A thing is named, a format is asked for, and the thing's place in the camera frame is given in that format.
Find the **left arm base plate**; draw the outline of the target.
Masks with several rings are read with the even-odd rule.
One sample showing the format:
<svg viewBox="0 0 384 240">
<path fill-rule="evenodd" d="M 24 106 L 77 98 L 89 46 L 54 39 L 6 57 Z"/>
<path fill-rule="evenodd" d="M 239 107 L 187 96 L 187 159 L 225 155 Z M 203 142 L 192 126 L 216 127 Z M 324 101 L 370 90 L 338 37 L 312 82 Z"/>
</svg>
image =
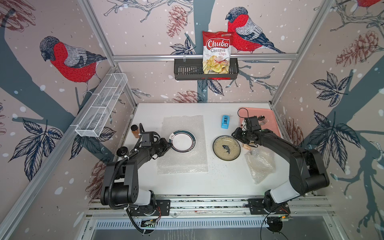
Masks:
<svg viewBox="0 0 384 240">
<path fill-rule="evenodd" d="M 129 213 L 132 217 L 159 217 L 169 216 L 171 209 L 170 200 L 156 200 L 156 205 L 139 206 L 137 208 L 129 207 Z"/>
</svg>

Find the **cream dinner plate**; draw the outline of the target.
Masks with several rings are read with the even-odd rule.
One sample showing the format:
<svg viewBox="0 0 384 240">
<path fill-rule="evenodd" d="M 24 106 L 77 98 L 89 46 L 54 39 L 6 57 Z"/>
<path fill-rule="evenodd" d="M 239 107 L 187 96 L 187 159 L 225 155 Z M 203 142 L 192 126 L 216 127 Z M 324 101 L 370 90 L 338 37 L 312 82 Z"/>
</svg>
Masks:
<svg viewBox="0 0 384 240">
<path fill-rule="evenodd" d="M 231 136 L 219 136 L 213 142 L 215 155 L 223 161 L 233 161 L 240 156 L 241 146 Z"/>
</svg>

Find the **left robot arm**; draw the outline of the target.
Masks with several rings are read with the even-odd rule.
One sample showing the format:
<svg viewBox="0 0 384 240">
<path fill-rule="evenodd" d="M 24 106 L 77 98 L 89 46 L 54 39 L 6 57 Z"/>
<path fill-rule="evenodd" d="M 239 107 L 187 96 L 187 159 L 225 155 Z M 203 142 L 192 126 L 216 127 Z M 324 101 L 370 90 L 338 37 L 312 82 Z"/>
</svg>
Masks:
<svg viewBox="0 0 384 240">
<path fill-rule="evenodd" d="M 156 197 L 152 190 L 139 187 L 139 168 L 162 157 L 172 144 L 164 138 L 152 142 L 138 141 L 133 150 L 124 153 L 118 162 L 106 165 L 100 201 L 112 210 L 133 208 L 142 213 L 152 214 L 157 210 Z"/>
</svg>

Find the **dark rimmed plate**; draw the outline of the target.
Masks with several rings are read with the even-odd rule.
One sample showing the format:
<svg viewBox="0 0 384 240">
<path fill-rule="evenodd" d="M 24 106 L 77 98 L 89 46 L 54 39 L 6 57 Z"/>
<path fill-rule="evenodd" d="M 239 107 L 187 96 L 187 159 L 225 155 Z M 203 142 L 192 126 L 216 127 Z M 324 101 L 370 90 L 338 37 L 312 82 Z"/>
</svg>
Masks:
<svg viewBox="0 0 384 240">
<path fill-rule="evenodd" d="M 173 132 L 169 137 L 169 143 L 171 143 L 172 149 L 177 153 L 188 153 L 195 148 L 196 138 L 195 136 L 186 130 L 179 130 Z"/>
</svg>

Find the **bubble wrap sheet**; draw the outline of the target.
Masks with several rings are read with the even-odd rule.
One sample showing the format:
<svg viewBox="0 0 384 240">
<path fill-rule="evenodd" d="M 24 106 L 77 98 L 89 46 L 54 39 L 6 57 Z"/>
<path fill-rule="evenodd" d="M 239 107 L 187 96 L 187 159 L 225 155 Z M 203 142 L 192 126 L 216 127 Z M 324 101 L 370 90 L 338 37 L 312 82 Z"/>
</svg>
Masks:
<svg viewBox="0 0 384 240">
<path fill-rule="evenodd" d="M 202 115 L 165 117 L 162 122 L 161 136 L 172 146 L 157 160 L 159 175 L 208 172 Z"/>
<path fill-rule="evenodd" d="M 271 150 L 253 149 L 245 154 L 245 158 L 256 185 L 276 172 L 275 153 Z"/>
</svg>

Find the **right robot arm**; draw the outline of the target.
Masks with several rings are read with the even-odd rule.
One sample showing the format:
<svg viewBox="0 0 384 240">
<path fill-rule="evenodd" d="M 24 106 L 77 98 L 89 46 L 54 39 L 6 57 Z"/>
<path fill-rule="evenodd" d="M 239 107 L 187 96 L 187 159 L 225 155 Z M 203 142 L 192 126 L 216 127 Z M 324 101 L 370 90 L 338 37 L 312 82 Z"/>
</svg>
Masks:
<svg viewBox="0 0 384 240">
<path fill-rule="evenodd" d="M 245 118 L 244 126 L 236 128 L 232 137 L 243 144 L 254 143 L 266 147 L 289 163 L 289 179 L 265 192 L 263 204 L 268 213 L 274 213 L 288 201 L 311 191 L 326 188 L 330 184 L 319 151 L 295 146 L 278 137 L 273 131 L 263 130 L 256 116 Z"/>
</svg>

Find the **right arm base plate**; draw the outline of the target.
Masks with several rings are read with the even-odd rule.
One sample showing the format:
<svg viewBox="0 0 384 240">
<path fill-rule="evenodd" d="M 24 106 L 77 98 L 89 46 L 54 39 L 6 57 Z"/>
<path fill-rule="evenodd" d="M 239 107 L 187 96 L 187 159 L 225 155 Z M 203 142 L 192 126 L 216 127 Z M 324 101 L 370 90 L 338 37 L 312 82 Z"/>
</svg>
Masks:
<svg viewBox="0 0 384 240">
<path fill-rule="evenodd" d="M 244 206 L 249 208 L 251 215 L 289 215 L 291 213 L 288 203 L 277 204 L 261 198 L 252 198 L 247 201 Z"/>
</svg>

